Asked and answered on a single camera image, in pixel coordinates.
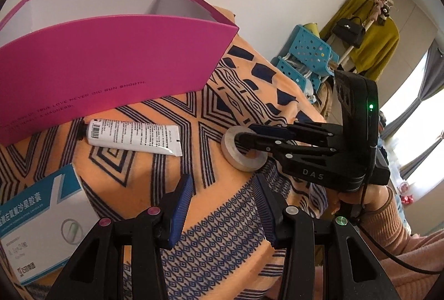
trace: pink box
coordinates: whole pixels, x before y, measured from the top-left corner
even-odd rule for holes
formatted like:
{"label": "pink box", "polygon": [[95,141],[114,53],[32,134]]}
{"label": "pink box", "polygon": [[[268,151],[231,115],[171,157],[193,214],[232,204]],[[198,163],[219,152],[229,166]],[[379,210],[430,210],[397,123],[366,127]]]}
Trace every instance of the pink box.
{"label": "pink box", "polygon": [[0,143],[199,91],[237,32],[203,0],[22,0],[0,22]]}

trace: window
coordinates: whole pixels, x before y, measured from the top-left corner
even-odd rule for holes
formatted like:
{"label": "window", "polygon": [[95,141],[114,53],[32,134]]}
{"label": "window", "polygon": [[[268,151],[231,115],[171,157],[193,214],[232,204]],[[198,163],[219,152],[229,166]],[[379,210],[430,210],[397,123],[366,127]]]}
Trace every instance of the window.
{"label": "window", "polygon": [[[387,123],[396,119],[418,96],[425,69],[427,54],[421,59],[407,80],[398,91],[381,108]],[[387,149],[391,150],[401,167],[419,156],[430,147],[444,129],[444,91],[435,94],[419,105],[401,128],[386,141]],[[444,177],[442,159],[444,158],[444,142],[408,178],[409,184],[417,181],[429,188],[438,184]]]}

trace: hand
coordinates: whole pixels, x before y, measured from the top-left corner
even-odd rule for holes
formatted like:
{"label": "hand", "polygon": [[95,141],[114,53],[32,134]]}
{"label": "hand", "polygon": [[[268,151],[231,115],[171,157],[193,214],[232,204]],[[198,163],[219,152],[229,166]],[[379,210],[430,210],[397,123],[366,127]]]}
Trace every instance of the hand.
{"label": "hand", "polygon": [[[363,188],[361,187],[359,191],[353,193],[342,193],[326,188],[327,199],[332,210],[332,214],[335,214],[339,210],[341,201],[353,205],[360,204],[362,190]],[[379,210],[386,204],[388,199],[389,189],[387,186],[378,186],[373,184],[368,185],[364,198],[365,212]]]}

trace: pink screw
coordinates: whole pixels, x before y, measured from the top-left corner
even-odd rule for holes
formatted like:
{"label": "pink screw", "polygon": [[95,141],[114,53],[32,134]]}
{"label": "pink screw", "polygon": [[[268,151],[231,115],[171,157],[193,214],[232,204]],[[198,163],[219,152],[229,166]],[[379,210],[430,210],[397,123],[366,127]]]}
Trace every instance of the pink screw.
{"label": "pink screw", "polygon": [[147,211],[148,215],[158,215],[160,213],[160,208],[157,206],[153,206],[148,208]]}
{"label": "pink screw", "polygon": [[102,227],[108,226],[111,223],[111,219],[108,217],[104,217],[99,221],[99,225]]}

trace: black handbag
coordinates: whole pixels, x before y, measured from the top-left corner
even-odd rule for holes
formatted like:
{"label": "black handbag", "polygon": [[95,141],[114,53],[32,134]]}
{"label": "black handbag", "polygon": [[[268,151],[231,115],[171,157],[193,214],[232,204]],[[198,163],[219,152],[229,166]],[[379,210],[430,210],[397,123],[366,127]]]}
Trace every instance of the black handbag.
{"label": "black handbag", "polygon": [[[359,24],[353,22],[353,19],[359,19]],[[359,17],[353,17],[351,19],[342,18],[338,20],[332,32],[347,44],[355,48],[360,48],[364,40],[365,28],[362,26],[362,21]]]}

